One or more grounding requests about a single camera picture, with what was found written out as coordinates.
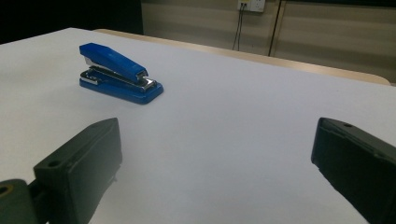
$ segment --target wall socket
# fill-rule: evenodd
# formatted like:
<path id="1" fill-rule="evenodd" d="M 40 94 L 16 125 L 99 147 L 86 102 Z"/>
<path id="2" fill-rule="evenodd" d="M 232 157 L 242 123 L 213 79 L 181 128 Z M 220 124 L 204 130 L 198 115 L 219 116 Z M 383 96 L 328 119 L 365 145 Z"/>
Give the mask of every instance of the wall socket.
<path id="1" fill-rule="evenodd" d="M 238 0 L 236 9 L 239 10 L 242 4 L 246 4 L 244 11 L 264 12 L 265 0 Z"/>

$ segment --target table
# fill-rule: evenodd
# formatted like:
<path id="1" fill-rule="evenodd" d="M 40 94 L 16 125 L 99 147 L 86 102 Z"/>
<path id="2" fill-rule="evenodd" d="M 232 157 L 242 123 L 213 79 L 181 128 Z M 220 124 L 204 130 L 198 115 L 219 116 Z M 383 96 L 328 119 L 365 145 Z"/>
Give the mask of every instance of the table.
<path id="1" fill-rule="evenodd" d="M 81 88 L 78 46 L 106 45 L 164 93 L 136 105 Z M 0 45 L 0 179 L 118 118 L 123 163 L 92 223 L 364 223 L 311 163 L 318 119 L 396 145 L 396 89 L 69 28 Z"/>

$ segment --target cable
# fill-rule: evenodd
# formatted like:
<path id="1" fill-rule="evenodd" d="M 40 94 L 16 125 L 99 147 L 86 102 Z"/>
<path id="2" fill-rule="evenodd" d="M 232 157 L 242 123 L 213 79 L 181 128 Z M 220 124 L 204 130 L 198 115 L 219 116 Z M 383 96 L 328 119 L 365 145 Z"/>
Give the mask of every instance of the cable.
<path id="1" fill-rule="evenodd" d="M 241 37 L 240 30 L 242 28 L 242 16 L 243 16 L 243 11 L 245 10 L 245 7 L 246 7 L 246 4 L 241 3 L 241 7 L 239 8 L 238 26 L 236 27 L 235 39 L 233 40 L 233 49 L 235 49 L 236 38 L 239 36 L 238 37 L 238 50 L 239 50 L 239 39 Z"/>

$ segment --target dark object in background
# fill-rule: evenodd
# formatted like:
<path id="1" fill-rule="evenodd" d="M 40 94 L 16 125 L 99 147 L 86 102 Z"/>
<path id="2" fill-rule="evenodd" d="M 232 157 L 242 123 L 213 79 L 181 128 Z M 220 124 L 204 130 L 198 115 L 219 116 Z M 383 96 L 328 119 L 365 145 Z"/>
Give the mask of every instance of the dark object in background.
<path id="1" fill-rule="evenodd" d="M 0 223 L 88 224 L 121 162 L 118 120 L 90 125 L 37 164 L 29 186 L 0 182 Z"/>
<path id="2" fill-rule="evenodd" d="M 396 223 L 396 147 L 321 118 L 311 161 L 370 223 Z"/>
<path id="3" fill-rule="evenodd" d="M 0 4 L 0 44 L 71 27 L 142 35 L 141 2 L 5 0 Z"/>

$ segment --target white tabletop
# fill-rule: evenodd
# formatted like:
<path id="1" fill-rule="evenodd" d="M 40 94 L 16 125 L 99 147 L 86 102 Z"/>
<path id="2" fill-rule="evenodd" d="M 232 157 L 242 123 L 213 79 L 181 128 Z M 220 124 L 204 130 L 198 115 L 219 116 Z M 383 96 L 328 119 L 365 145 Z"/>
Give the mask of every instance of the white tabletop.
<path id="1" fill-rule="evenodd" d="M 80 45 L 140 63 L 148 105 L 84 89 Z M 0 45 L 0 180 L 96 121 L 118 118 L 123 163 L 92 223 L 364 223 L 310 156 L 320 117 L 396 146 L 396 89 L 79 29 Z"/>

